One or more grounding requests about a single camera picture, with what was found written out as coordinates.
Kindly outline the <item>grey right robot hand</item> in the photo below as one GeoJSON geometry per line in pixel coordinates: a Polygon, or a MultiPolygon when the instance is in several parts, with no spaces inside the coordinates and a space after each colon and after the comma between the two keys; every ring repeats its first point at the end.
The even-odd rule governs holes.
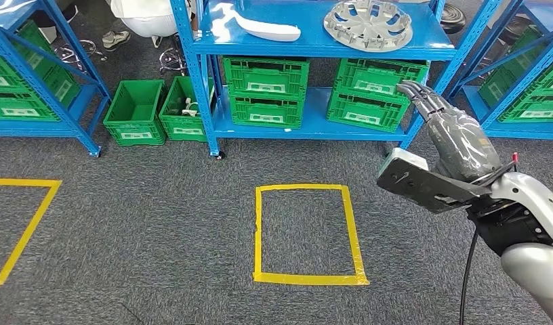
{"type": "Polygon", "coordinates": [[[396,89],[421,114],[439,155],[439,173],[472,182],[501,169],[498,153],[475,118],[417,81],[402,81],[396,89]]]}

